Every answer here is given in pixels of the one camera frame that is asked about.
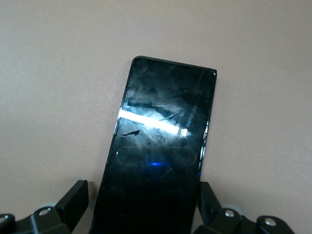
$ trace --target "phone screen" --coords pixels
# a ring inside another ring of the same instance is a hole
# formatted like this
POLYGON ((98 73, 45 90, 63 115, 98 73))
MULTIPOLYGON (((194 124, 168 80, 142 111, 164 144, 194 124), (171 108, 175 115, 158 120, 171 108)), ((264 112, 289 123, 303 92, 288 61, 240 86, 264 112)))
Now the phone screen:
POLYGON ((91 234, 189 234, 216 70, 133 60, 91 234))

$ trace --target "metal screw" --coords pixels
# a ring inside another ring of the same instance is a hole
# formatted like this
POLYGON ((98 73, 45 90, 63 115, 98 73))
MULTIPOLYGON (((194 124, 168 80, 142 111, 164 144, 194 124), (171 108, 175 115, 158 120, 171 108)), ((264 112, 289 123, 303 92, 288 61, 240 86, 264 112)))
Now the metal screw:
POLYGON ((40 216, 46 215, 47 213, 49 213, 50 210, 51 210, 51 208, 41 210, 41 211, 39 212, 39 215, 40 215, 40 216))
POLYGON ((0 223, 4 222, 4 221, 5 221, 6 219, 8 219, 8 218, 9 218, 9 216, 7 216, 7 215, 6 215, 5 217, 1 217, 1 218, 0 218, 0 223))
POLYGON ((234 214, 234 212, 231 211, 231 210, 226 210, 226 211, 225 211, 225 216, 226 216, 226 217, 232 218, 232 217, 235 216, 235 214, 234 214))
POLYGON ((276 226, 276 222, 274 221, 274 219, 271 219, 271 218, 265 218, 264 219, 265 223, 269 226, 276 226))

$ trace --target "beige surface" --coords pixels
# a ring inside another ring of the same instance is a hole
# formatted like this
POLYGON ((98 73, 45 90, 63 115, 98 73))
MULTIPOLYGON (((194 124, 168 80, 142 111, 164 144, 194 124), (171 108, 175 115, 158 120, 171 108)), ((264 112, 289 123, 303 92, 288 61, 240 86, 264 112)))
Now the beige surface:
MULTIPOLYGON (((1 1, 0 213, 98 191, 132 59, 218 70, 202 180, 312 233, 312 1, 1 1)), ((92 208, 76 231, 85 234, 92 208)))

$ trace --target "black robotic claw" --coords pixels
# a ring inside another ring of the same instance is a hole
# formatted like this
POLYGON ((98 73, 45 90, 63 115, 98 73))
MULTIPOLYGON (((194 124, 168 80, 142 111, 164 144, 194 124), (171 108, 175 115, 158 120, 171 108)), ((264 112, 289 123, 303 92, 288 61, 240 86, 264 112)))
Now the black robotic claw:
POLYGON ((223 209, 208 182, 201 182, 198 208, 204 225, 194 234, 294 234, 280 218, 261 216, 257 223, 232 209, 223 209))
POLYGON ((79 180, 56 204, 15 221, 0 214, 0 234, 70 234, 89 205, 88 182, 79 180))
MULTIPOLYGON (((25 219, 0 214, 0 234, 70 234, 89 204, 88 183, 79 180, 55 207, 43 207, 25 219)), ((261 216, 254 223, 232 209, 223 209, 208 182, 201 182, 198 208, 203 220, 194 234, 294 234, 281 219, 261 216)))

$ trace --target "black smartphone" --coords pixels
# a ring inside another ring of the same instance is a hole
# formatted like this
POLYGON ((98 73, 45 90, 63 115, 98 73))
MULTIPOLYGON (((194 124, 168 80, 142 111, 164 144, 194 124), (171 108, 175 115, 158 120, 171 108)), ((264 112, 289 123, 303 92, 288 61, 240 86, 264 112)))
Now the black smartphone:
POLYGON ((189 234, 216 70, 136 57, 90 234, 189 234))

